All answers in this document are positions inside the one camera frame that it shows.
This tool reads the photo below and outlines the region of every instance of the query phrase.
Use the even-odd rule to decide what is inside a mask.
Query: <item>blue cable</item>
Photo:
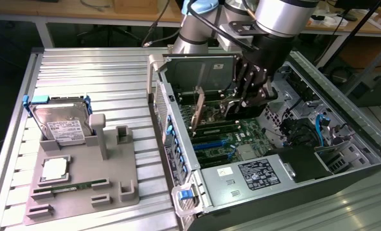
[[[320,142],[321,142],[321,146],[324,146],[324,136],[321,135],[321,131],[320,131],[320,121],[324,119],[324,115],[318,114],[316,117],[316,121],[314,121],[314,126],[316,126],[316,131],[320,137]]]

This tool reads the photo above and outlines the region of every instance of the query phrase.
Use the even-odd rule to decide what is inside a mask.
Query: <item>power supply label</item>
[[[238,166],[250,190],[254,191],[281,183],[268,159]]]

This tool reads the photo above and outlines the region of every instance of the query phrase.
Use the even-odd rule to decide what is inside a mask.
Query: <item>metal bracket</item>
[[[153,71],[161,72],[165,65],[165,57],[162,54],[151,54],[147,60],[147,103],[151,103],[151,83],[153,83]]]
[[[241,36],[257,36],[269,34],[260,29],[256,21],[231,21],[229,22],[229,26]]]

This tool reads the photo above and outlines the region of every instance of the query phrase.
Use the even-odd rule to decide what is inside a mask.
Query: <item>aluminum extrusion table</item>
[[[0,153],[0,228],[13,230],[178,230],[146,100],[149,54],[166,48],[46,49],[31,55]],[[88,94],[107,127],[133,129],[139,204],[31,226],[22,224],[40,130],[22,107],[24,94]]]
[[[0,153],[0,230],[179,229],[146,101],[147,55],[155,53],[167,53],[167,49],[46,49],[44,53],[31,55]],[[92,98],[94,113],[104,113],[107,116],[107,129],[119,124],[127,124],[133,128],[141,202],[130,207],[24,226],[24,203],[30,192],[40,132],[23,111],[22,96],[68,96],[84,93]],[[363,229],[381,231],[381,172],[336,195],[226,230]]]

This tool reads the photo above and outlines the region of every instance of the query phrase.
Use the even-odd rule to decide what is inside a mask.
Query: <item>white label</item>
[[[223,66],[225,66],[223,64],[215,64],[214,69],[223,69]]]
[[[217,173],[219,177],[233,174],[231,167],[219,168]]]
[[[58,142],[84,140],[79,120],[48,122],[48,127]]]

